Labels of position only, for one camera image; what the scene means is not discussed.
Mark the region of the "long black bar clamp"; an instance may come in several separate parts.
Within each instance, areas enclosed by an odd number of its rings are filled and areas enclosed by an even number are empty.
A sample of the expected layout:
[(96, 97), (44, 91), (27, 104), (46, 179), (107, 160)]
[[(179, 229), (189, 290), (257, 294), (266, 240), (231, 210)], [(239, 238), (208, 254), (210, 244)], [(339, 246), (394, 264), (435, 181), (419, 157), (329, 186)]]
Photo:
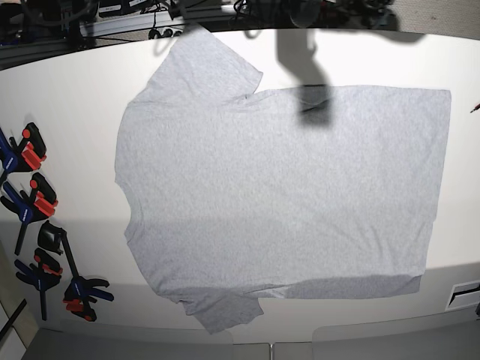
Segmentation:
[(62, 301), (66, 310), (73, 315), (83, 318), (87, 322), (95, 322), (97, 314), (92, 304), (96, 303), (98, 299), (114, 301), (114, 295), (106, 291), (110, 282), (102, 278), (85, 278), (79, 273), (68, 241), (67, 231), (53, 225), (49, 220), (41, 225), (37, 244), (45, 251), (66, 256), (72, 278), (67, 285)]

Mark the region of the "black strip at table corner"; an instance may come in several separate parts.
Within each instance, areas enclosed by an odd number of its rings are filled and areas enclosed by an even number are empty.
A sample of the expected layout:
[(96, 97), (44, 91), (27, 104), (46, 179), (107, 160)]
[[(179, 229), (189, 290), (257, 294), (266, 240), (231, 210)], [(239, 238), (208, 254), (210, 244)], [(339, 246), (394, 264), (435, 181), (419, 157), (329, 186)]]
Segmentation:
[(12, 315), (7, 319), (7, 322), (4, 324), (0, 331), (0, 341), (3, 340), (3, 338), (6, 336), (6, 334), (9, 332), (9, 330), (13, 327), (15, 321), (19, 317), (19, 315), (22, 313), (23, 309), (26, 307), (27, 301), (23, 299), (16, 310), (12, 313)]

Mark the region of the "white label with black mark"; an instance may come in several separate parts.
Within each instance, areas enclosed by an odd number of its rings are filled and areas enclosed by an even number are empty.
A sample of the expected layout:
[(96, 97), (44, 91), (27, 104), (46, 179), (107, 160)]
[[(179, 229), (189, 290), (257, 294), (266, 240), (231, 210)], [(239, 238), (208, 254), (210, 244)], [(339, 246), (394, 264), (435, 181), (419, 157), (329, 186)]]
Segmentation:
[(456, 284), (451, 289), (446, 311), (456, 311), (479, 304), (479, 281)]

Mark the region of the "top blue orange bar clamp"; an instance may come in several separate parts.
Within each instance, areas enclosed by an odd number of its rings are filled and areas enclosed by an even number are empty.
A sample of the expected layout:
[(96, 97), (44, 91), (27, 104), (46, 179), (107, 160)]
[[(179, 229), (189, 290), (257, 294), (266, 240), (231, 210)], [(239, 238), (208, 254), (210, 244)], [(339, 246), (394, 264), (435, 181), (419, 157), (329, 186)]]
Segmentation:
[(31, 173), (41, 167), (46, 159), (47, 147), (34, 122), (29, 122), (22, 131), (22, 139), (7, 139), (1, 131), (1, 184), (11, 173)]

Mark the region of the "blue orange bar clamp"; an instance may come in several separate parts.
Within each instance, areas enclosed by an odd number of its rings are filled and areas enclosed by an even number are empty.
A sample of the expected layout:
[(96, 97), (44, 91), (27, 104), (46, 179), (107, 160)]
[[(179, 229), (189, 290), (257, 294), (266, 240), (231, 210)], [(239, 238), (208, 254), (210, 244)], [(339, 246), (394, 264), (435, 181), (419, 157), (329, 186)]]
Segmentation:
[(55, 214), (58, 205), (57, 195), (40, 172), (32, 175), (29, 194), (24, 190), (17, 192), (7, 181), (2, 187), (7, 196), (1, 196), (1, 204), (13, 212), (21, 223), (14, 250), (14, 254), (19, 256), (29, 224), (48, 220)]
[(43, 321), (47, 321), (47, 291), (59, 285), (63, 268), (59, 262), (44, 249), (37, 247), (34, 250), (34, 263), (26, 265), (19, 259), (14, 261), (18, 270), (16, 277), (24, 284), (33, 286), (40, 296), (40, 314)]
[(29, 122), (22, 131), (22, 139), (7, 139), (1, 131), (1, 184), (11, 173), (31, 173), (41, 167), (46, 159), (47, 147), (34, 122)]

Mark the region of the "red screwdriver tip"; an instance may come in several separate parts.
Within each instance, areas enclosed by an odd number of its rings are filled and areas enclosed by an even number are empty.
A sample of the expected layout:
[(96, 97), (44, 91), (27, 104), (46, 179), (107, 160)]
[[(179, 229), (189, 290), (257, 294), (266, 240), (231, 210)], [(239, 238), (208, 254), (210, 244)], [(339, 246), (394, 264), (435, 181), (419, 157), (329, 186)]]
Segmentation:
[(476, 105), (471, 111), (470, 113), (474, 113), (475, 111), (479, 110), (480, 109), (480, 104)]

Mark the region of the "grey T-shirt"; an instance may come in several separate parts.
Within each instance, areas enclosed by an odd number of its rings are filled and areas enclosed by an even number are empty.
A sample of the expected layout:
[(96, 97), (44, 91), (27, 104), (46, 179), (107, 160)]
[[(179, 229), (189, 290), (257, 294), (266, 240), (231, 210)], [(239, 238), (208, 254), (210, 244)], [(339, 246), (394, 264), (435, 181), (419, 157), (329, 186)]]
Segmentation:
[(115, 181), (145, 281), (211, 333), (262, 315), (261, 298), (417, 293), (450, 92), (262, 78), (195, 26), (127, 105)]

